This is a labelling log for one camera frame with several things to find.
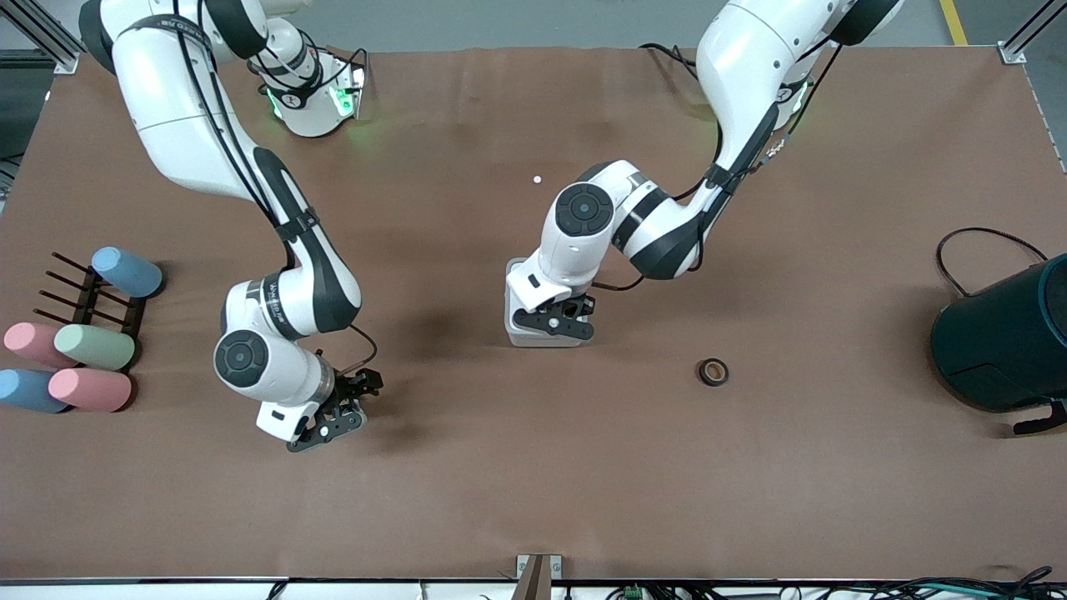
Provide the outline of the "blue cup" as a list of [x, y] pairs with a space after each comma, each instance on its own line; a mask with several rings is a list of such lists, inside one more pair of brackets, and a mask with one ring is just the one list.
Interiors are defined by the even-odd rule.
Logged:
[[35, 413], [65, 413], [70, 409], [49, 392], [53, 372], [9, 368], [0, 372], [0, 405], [34, 411]]
[[131, 298], [149, 298], [164, 286], [163, 270], [156, 263], [120, 247], [101, 247], [91, 265], [103, 281]]

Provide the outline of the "pink cup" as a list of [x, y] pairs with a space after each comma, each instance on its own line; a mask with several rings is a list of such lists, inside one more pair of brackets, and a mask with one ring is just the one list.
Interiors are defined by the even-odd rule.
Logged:
[[47, 368], [75, 368], [79, 362], [54, 346], [60, 327], [53, 323], [12, 323], [4, 333], [4, 347], [16, 356], [34, 361]]
[[48, 391], [60, 402], [91, 413], [116, 413], [133, 395], [133, 381], [121, 372], [76, 367], [55, 372]]

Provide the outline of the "black cup rack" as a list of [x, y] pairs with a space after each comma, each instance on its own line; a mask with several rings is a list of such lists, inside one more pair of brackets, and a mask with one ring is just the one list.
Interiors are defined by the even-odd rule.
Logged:
[[60, 329], [66, 323], [92, 323], [93, 326], [118, 331], [136, 342], [136, 353], [130, 364], [118, 373], [130, 373], [141, 356], [138, 334], [144, 319], [147, 297], [129, 297], [121, 293], [87, 263], [73, 260], [64, 254], [53, 252], [50, 258], [61, 263], [70, 273], [60, 273], [54, 268], [47, 269], [46, 278], [60, 284], [63, 293], [49, 288], [38, 289], [38, 296], [51, 304], [32, 307], [32, 314], [46, 322], [55, 323]]

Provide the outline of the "brown wooden strip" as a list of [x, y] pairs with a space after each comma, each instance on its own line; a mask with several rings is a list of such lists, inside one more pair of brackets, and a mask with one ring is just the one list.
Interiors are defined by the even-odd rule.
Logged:
[[517, 556], [517, 585], [510, 600], [552, 600], [554, 556]]

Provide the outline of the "grey metal bracket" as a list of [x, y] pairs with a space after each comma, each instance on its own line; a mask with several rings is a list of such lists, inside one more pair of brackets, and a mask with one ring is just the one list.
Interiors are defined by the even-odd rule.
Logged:
[[564, 558], [560, 554], [525, 553], [514, 559], [515, 580], [550, 581], [564, 580]]

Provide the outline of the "brown table cover sheet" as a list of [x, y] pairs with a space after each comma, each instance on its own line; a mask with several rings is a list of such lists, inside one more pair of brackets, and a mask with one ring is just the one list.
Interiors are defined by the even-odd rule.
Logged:
[[[129, 409], [0, 407], [0, 578], [488, 578], [544, 552], [573, 578], [1067, 580], [1067, 430], [1009, 439], [927, 352], [947, 232], [1067, 251], [1024, 68], [844, 51], [702, 269], [599, 293], [594, 340], [557, 351], [509, 344], [504, 266], [591, 164], [697, 181], [715, 126], [696, 83], [647, 51], [566, 48], [380, 54], [371, 76], [361, 121], [309, 140], [224, 72], [378, 342], [368, 424], [301, 453], [213, 372], [225, 293], [278, 269], [277, 235], [161, 176], [109, 72], [54, 80], [0, 217], [0, 334], [63, 293], [53, 252], [117, 244], [168, 286]], [[698, 379], [711, 357], [724, 385]]]

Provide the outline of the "dark teal cylindrical appliance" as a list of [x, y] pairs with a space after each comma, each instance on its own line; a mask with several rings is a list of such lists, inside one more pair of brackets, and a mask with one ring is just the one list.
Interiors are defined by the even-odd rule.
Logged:
[[934, 320], [929, 340], [950, 390], [988, 413], [1049, 406], [1013, 433], [1067, 425], [1067, 253], [962, 297]]

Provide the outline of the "green cup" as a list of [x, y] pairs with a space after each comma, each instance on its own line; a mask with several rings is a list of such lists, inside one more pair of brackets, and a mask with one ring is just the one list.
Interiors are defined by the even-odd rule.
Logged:
[[122, 372], [137, 349], [129, 335], [92, 323], [66, 323], [57, 331], [53, 346], [73, 361], [102, 372]]

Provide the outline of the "small white trash bin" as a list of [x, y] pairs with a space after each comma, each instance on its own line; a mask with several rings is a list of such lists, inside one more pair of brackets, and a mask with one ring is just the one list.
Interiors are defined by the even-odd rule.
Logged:
[[[523, 257], [512, 258], [511, 260], [526, 260]], [[579, 342], [576, 340], [568, 340], [566, 337], [550, 337], [548, 334], [544, 332], [537, 332], [531, 329], [526, 329], [525, 327], [519, 327], [514, 323], [511, 317], [507, 316], [507, 267], [504, 270], [506, 277], [504, 278], [504, 330], [507, 331], [508, 337], [512, 345], [515, 347], [534, 347], [534, 348], [569, 348], [569, 347], [579, 347], [589, 342]], [[541, 307], [538, 311], [550, 310], [550, 307], [563, 307], [562, 302], [555, 304], [550, 304], [547, 307]], [[590, 322], [591, 316], [588, 318], [583, 318], [584, 322]]]

